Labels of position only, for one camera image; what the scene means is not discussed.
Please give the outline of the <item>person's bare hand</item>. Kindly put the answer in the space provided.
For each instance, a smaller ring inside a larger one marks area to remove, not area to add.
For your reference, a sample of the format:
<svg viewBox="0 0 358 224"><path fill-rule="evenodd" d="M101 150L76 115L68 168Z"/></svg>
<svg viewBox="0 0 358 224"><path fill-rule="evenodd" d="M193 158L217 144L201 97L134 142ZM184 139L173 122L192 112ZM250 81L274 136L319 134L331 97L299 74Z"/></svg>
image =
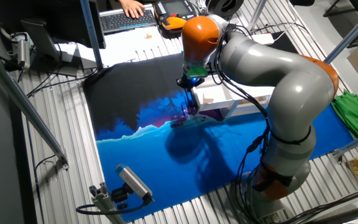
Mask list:
<svg viewBox="0 0 358 224"><path fill-rule="evenodd" d="M138 19L144 15L145 6L142 3L135 0L118 0L118 2L127 17Z"/></svg>

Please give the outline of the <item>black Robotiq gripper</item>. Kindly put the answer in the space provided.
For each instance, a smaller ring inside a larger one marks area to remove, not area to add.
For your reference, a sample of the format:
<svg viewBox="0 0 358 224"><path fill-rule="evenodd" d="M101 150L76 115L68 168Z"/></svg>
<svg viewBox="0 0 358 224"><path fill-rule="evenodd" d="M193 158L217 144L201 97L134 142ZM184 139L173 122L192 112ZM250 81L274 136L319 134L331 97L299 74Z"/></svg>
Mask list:
<svg viewBox="0 0 358 224"><path fill-rule="evenodd" d="M192 101L192 107L194 108L195 114L198 114L199 112L199 101L198 101L198 95L195 92L195 89L192 89L194 87L197 87L201 85L204 82L204 78L189 78L185 74L177 79L177 85L184 89L184 99L185 104L187 108L191 107L191 101Z"/></svg>

